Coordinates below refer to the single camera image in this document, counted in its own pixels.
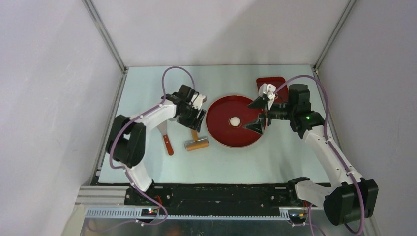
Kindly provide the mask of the round red plate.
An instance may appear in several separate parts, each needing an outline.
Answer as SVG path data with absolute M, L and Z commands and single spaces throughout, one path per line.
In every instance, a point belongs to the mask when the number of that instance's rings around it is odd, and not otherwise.
M 260 109 L 247 107 L 253 100 L 241 95 L 221 97 L 213 102 L 206 114 L 206 127 L 209 134 L 219 143 L 232 147 L 242 148 L 257 142 L 261 135 L 243 128 L 243 125 L 255 120 Z M 239 117 L 239 127 L 232 127 L 229 119 Z

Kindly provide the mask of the wooden double-ended roller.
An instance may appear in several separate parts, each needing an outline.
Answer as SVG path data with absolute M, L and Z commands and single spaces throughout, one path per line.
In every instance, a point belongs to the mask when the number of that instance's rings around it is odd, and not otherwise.
M 196 130 L 191 129 L 192 140 L 184 144 L 186 151 L 194 151 L 209 146 L 209 140 L 207 137 L 199 137 L 199 134 Z

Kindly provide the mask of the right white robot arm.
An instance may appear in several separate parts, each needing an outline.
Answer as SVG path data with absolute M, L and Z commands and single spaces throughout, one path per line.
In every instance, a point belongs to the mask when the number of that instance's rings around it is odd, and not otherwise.
M 306 177 L 293 179 L 289 181 L 292 188 L 286 192 L 288 203 L 298 206 L 305 200 L 321 207 L 335 226 L 372 217 L 378 185 L 357 172 L 334 144 L 325 119 L 311 109 L 308 86 L 290 85 L 288 101 L 284 103 L 275 103 L 275 88 L 272 84 L 260 86 L 258 98 L 248 108 L 262 111 L 243 127 L 262 135 L 272 120 L 288 120 L 292 131 L 313 150 L 330 182 L 330 187 L 323 187 Z

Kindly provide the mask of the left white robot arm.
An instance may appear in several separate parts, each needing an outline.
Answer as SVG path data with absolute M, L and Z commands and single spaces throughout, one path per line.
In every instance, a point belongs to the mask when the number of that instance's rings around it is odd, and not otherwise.
M 155 191 L 150 188 L 153 180 L 143 162 L 149 132 L 169 120 L 199 132 L 206 114 L 202 108 L 206 99 L 195 89 L 182 85 L 177 92 L 162 96 L 157 105 L 140 115 L 115 117 L 106 152 L 111 162 L 120 163 L 130 184 L 138 189 L 136 198 L 142 204 L 149 205 L 155 200 Z

